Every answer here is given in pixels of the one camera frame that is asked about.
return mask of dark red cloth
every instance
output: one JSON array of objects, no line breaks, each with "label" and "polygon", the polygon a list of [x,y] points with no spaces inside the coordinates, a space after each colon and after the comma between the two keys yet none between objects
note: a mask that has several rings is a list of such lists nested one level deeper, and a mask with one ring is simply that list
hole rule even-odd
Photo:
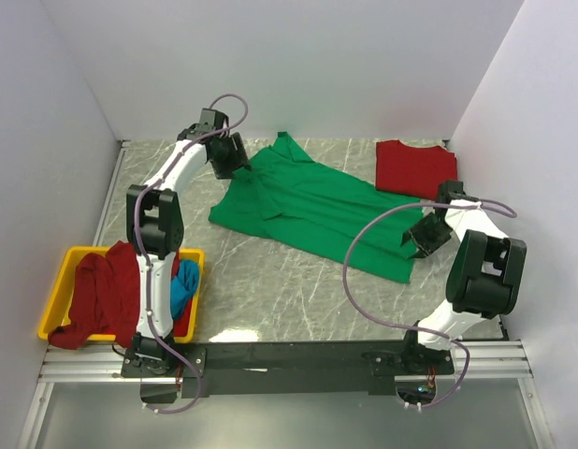
[{"label": "dark red cloth", "polygon": [[[178,253],[173,278],[177,271]],[[139,319],[139,268],[131,243],[118,241],[106,257],[89,253],[81,259],[68,317],[71,324],[54,329],[50,344],[78,349],[91,334],[114,333],[123,348],[131,346]]]},{"label": "dark red cloth", "polygon": [[439,184],[457,180],[457,160],[443,147],[414,148],[398,140],[376,144],[376,189],[435,199]]}]

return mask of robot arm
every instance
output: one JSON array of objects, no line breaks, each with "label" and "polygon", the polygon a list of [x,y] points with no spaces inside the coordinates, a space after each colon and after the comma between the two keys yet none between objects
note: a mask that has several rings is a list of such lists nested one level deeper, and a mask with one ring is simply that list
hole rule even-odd
[{"label": "robot arm", "polygon": [[[145,185],[132,185],[127,190],[127,238],[134,244],[140,279],[140,305],[137,333],[133,338],[132,351],[145,360],[152,360],[155,367],[167,365],[167,352],[155,341],[148,325],[151,315],[155,332],[163,340],[172,341],[173,319],[170,312],[170,278],[173,260],[183,241],[183,221],[178,191],[182,191],[197,171],[211,162],[218,179],[231,179],[240,167],[250,168],[248,157],[239,133],[228,136],[221,133],[183,149],[205,134],[222,130],[228,123],[226,115],[214,109],[202,109],[200,122],[183,130],[175,144],[175,150]],[[148,185],[162,182],[158,189],[149,191],[140,204],[139,223],[135,223],[134,211],[137,198]],[[139,227],[141,239],[148,253],[150,264],[141,254],[136,241],[135,228]],[[147,287],[150,286],[152,308],[148,310]]]},{"label": "robot arm", "polygon": [[[407,231],[404,241],[412,239],[416,243],[416,257],[433,253],[452,233],[460,241],[447,279],[446,299],[417,323],[459,338],[472,326],[513,310],[527,248],[522,240],[510,239],[502,232],[480,209],[478,199],[465,195],[460,182],[444,183],[439,201],[456,206],[478,205],[479,209],[435,210]],[[451,343],[427,332],[409,332],[406,346],[406,351],[430,361],[433,352],[442,355]]]}]

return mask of white wall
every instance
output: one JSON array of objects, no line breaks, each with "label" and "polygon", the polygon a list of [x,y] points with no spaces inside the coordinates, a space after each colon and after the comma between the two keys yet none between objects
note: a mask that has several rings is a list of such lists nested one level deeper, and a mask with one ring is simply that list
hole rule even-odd
[{"label": "white wall", "polygon": [[246,136],[450,138],[522,0],[43,3],[118,138],[174,137],[228,91]]},{"label": "white wall", "polygon": [[13,447],[64,252],[92,242],[116,141],[35,0],[0,0],[0,448]]},{"label": "white wall", "polygon": [[560,448],[578,448],[578,0],[526,0],[455,131],[470,193],[515,207],[528,245],[508,328]]}]

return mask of green t-shirt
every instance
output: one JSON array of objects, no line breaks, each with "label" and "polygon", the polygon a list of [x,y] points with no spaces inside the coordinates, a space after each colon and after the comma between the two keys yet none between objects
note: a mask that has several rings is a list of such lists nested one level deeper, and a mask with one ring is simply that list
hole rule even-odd
[{"label": "green t-shirt", "polygon": [[[355,235],[372,219],[415,201],[378,192],[371,184],[318,164],[287,134],[252,160],[252,171],[235,172],[209,220],[244,234],[275,239],[308,253],[343,262]],[[408,282],[415,246],[401,235],[422,218],[404,210],[378,223],[360,240],[350,266]]]}]

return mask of yellow tray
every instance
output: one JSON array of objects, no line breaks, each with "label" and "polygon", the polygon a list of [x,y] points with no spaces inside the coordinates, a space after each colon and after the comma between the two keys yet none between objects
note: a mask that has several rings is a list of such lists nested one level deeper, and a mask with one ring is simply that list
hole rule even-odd
[{"label": "yellow tray", "polygon": [[[65,260],[61,266],[61,270],[56,278],[56,284],[52,289],[50,300],[44,311],[41,324],[37,330],[37,335],[42,340],[47,340],[48,335],[58,326],[65,326],[70,323],[68,319],[68,310],[71,307],[71,299],[73,298],[73,289],[75,287],[75,268],[87,253],[96,253],[106,255],[110,248],[107,246],[74,246],[66,252]],[[175,342],[188,343],[194,336],[195,316],[197,315],[197,303],[199,300],[199,288],[204,276],[204,264],[206,262],[206,255],[201,250],[179,250],[179,259],[190,259],[196,262],[199,266],[199,283],[194,298],[192,299],[192,307],[189,311],[189,320],[185,316],[187,311],[180,318],[179,322],[175,323]],[[180,325],[189,321],[187,327]],[[93,334],[88,340],[91,341],[114,341],[114,334]]]}]

